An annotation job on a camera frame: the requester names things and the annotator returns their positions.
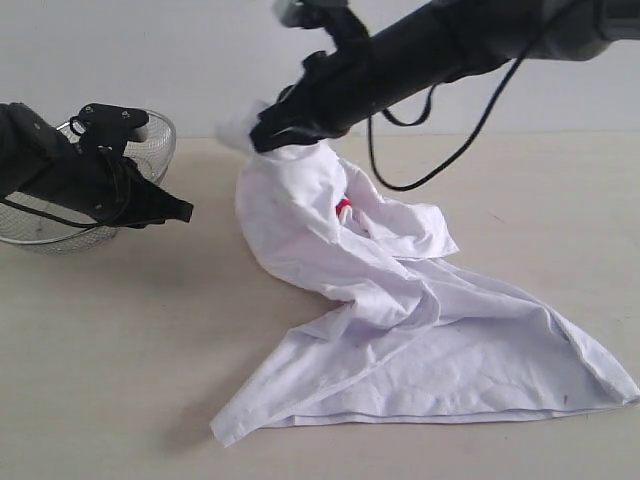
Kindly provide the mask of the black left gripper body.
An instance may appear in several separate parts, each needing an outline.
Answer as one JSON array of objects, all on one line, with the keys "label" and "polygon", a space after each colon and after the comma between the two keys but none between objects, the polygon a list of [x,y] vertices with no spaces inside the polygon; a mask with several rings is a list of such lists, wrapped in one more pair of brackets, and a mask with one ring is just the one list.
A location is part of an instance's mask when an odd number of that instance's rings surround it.
[{"label": "black left gripper body", "polygon": [[170,195],[128,157],[102,147],[70,151],[29,181],[29,194],[109,227],[143,228],[170,219]]}]

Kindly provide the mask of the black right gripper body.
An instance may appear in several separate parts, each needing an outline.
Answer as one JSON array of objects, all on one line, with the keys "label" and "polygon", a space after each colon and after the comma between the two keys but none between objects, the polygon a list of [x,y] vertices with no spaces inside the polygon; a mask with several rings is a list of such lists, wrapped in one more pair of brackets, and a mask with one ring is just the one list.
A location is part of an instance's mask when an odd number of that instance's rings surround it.
[{"label": "black right gripper body", "polygon": [[372,44],[328,55],[318,51],[303,61],[300,83],[281,94],[279,132],[306,140],[336,139],[380,111],[379,53]]}]

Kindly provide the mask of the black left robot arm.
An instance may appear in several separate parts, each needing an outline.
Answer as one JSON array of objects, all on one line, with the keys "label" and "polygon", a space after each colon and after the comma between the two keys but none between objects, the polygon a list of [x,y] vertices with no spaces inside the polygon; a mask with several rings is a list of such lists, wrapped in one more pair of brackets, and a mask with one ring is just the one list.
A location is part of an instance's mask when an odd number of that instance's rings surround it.
[{"label": "black left robot arm", "polygon": [[143,109],[90,103],[69,120],[71,141],[21,102],[1,106],[1,202],[72,228],[184,223],[191,203],[145,178],[126,156],[146,139]]}]

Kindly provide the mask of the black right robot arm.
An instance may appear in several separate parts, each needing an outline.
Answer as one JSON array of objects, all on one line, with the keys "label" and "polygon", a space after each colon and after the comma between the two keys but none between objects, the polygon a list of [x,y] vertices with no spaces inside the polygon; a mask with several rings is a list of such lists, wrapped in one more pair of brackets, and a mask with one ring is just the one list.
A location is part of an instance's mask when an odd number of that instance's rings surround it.
[{"label": "black right robot arm", "polygon": [[344,136],[426,88],[492,72],[517,58],[587,61],[639,37],[636,1],[430,1],[376,34],[346,1],[277,1],[287,28],[323,29],[336,47],[258,116],[268,152]]}]

